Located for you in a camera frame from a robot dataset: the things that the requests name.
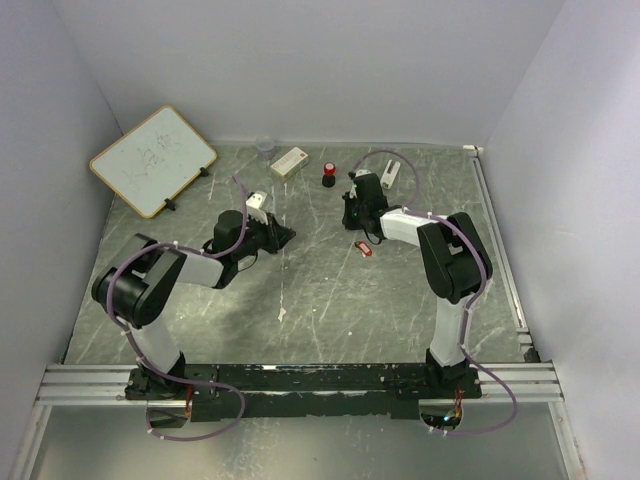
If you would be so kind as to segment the red black stamp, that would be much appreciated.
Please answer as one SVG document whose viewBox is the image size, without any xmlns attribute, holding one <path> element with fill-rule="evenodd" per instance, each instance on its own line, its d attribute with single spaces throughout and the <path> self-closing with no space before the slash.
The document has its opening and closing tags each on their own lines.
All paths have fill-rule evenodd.
<svg viewBox="0 0 640 480">
<path fill-rule="evenodd" d="M 322 185 L 325 188 L 332 188 L 335 185 L 336 166 L 333 162 L 327 162 L 323 166 Z"/>
</svg>

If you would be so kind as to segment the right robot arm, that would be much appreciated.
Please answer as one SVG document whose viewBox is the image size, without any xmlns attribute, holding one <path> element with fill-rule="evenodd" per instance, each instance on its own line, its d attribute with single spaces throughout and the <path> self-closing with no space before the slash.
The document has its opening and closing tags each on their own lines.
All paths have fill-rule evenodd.
<svg viewBox="0 0 640 480">
<path fill-rule="evenodd" d="M 349 178 L 352 186 L 343 195 L 344 227 L 420 249 L 427 283 L 437 297 L 424 384 L 431 395 L 446 397 L 468 370 L 463 348 L 471 307 L 493 274 L 486 248 L 467 213 L 439 216 L 392 207 L 376 174 L 358 170 Z"/>
</svg>

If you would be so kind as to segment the clear plastic cup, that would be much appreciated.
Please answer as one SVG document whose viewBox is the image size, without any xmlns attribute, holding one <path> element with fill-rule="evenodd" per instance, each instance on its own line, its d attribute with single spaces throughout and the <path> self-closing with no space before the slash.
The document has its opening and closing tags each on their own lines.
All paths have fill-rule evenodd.
<svg viewBox="0 0 640 480">
<path fill-rule="evenodd" d="M 265 161 L 270 161 L 275 154 L 275 143 L 267 136 L 258 138 L 255 141 L 255 147 L 258 151 L 258 155 Z"/>
</svg>

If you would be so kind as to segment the white plastic clip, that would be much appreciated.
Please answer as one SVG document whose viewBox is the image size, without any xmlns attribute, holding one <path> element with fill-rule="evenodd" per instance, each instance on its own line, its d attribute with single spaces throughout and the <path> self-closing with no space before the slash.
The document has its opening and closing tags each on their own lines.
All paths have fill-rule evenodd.
<svg viewBox="0 0 640 480">
<path fill-rule="evenodd" d="M 389 160 L 387 162 L 387 165 L 380 179 L 380 184 L 383 189 L 390 190 L 392 188 L 398 176 L 400 167 L 401 167 L 401 163 L 399 161 Z"/>
</svg>

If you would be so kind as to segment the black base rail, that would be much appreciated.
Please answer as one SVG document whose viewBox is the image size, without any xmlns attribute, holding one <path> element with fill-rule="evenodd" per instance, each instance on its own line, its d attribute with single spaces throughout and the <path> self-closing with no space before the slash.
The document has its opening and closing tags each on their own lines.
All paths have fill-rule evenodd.
<svg viewBox="0 0 640 480">
<path fill-rule="evenodd" d="M 125 398 L 133 401 L 189 403 L 191 419 L 212 422 L 245 418 L 386 415 L 392 419 L 420 417 L 422 401 L 451 404 L 482 395 L 477 371 L 446 385 L 429 381 L 426 363 L 369 364 L 191 364 L 187 379 L 198 382 L 175 395 L 131 394 L 129 387 L 145 387 L 139 368 L 131 371 Z"/>
</svg>

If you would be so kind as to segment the small whiteboard wooden frame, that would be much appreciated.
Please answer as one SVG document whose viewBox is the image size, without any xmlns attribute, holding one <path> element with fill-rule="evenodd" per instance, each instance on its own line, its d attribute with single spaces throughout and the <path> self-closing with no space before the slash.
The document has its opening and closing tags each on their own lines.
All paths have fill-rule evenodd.
<svg viewBox="0 0 640 480">
<path fill-rule="evenodd" d="M 139 216 L 174 207 L 174 199 L 217 159 L 217 152 L 165 105 L 89 162 L 90 170 Z"/>
</svg>

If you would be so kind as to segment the white cardboard box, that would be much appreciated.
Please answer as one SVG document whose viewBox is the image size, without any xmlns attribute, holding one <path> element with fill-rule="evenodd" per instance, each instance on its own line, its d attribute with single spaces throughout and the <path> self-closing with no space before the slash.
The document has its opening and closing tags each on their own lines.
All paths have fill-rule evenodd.
<svg viewBox="0 0 640 480">
<path fill-rule="evenodd" d="M 271 173 L 282 181 L 288 180 L 309 161 L 309 155 L 299 147 L 291 148 L 271 166 Z"/>
</svg>

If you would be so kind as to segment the red tagged key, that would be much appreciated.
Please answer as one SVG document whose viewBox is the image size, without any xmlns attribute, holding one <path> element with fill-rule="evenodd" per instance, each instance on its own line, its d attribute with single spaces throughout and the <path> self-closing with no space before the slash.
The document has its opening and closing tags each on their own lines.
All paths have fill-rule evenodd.
<svg viewBox="0 0 640 480">
<path fill-rule="evenodd" d="M 361 252 L 364 257 L 370 257 L 373 255 L 372 248 L 364 241 L 356 241 L 354 246 Z"/>
</svg>

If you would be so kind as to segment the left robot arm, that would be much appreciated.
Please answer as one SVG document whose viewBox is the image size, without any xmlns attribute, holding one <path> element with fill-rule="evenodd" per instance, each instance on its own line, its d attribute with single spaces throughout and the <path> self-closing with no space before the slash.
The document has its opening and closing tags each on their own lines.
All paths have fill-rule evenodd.
<svg viewBox="0 0 640 480">
<path fill-rule="evenodd" d="M 186 359 L 168 332 L 163 311 L 179 283 L 224 289 L 240 272 L 239 263 L 263 250 L 276 254 L 296 232 L 268 213 L 262 223 L 236 210 L 218 216 L 213 237 L 199 252 L 161 247 L 144 234 L 132 236 L 94 280 L 91 297 L 102 308 L 112 301 L 116 320 L 131 334 L 144 359 L 156 367 L 139 366 L 145 387 L 131 394 L 154 393 L 165 399 L 181 395 L 187 385 Z"/>
</svg>

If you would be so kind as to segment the white corner bracket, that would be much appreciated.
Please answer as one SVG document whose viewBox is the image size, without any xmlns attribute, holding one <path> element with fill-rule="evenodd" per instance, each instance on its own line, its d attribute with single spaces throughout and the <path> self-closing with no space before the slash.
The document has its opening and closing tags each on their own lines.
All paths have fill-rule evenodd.
<svg viewBox="0 0 640 480">
<path fill-rule="evenodd" d="M 467 145 L 464 145 L 464 146 L 463 146 L 463 149 L 464 149 L 465 151 L 475 153 L 476 155 L 480 155 L 481 153 L 483 153 L 483 152 L 484 152 L 484 148 L 483 148 L 483 147 L 480 147 L 480 146 L 477 146 L 477 145 L 470 145 L 470 144 L 467 144 Z"/>
</svg>

